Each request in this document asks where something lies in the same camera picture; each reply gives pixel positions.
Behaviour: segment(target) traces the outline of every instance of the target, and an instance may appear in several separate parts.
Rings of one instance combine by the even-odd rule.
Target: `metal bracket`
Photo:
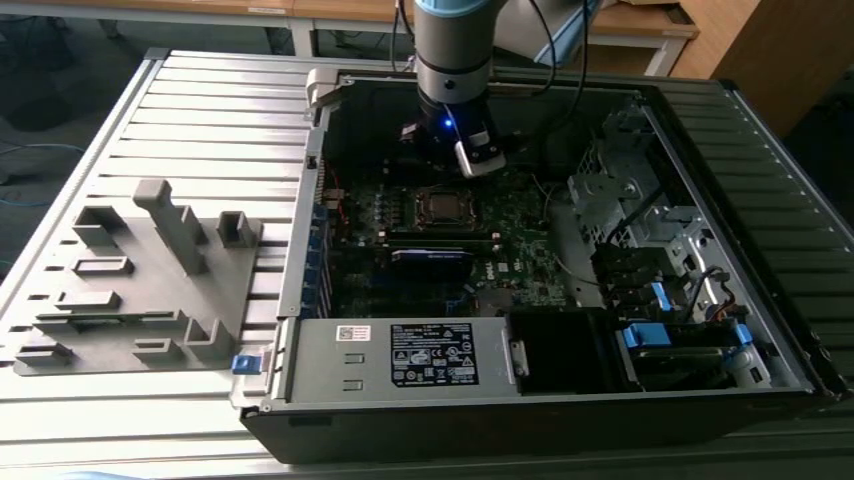
[[[315,68],[308,72],[306,80],[306,101],[308,108],[319,108],[330,103],[328,95],[335,93],[340,84],[338,82],[336,68]]]

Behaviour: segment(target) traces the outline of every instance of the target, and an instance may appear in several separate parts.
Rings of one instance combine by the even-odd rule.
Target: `wooden table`
[[[412,0],[407,0],[407,6],[408,17],[414,21]],[[288,16],[296,56],[312,57],[316,53],[316,30],[390,33],[394,0],[294,0]],[[699,29],[695,25],[674,23],[660,6],[635,7],[620,3],[599,12],[591,33],[592,45],[655,50],[646,69],[639,73],[667,76],[687,41],[696,37]]]
[[[412,0],[407,3],[412,18]],[[0,3],[0,13],[290,28],[296,56],[314,57],[318,30],[390,33],[394,5],[394,0],[17,0]],[[664,76],[696,34],[698,28],[674,23],[660,7],[618,4],[599,12],[590,42],[654,50],[642,73]]]
[[[0,13],[139,22],[287,27],[294,0],[13,0]]]

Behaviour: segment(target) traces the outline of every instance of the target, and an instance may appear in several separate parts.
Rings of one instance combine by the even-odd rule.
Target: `barcode sticker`
[[[339,325],[335,332],[335,340],[339,342],[370,342],[370,325]]]
[[[263,8],[263,7],[249,7],[249,13],[267,13],[269,15],[284,15],[284,8]]]

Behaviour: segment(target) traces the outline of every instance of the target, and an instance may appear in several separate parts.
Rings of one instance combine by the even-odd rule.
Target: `wooden cabinet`
[[[853,0],[682,0],[700,35],[671,76],[735,81],[785,135],[854,62]]]

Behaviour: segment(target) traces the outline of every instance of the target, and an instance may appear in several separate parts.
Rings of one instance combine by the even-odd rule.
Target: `motherboard chip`
[[[474,230],[476,215],[471,192],[419,189],[415,192],[415,226],[419,230]]]

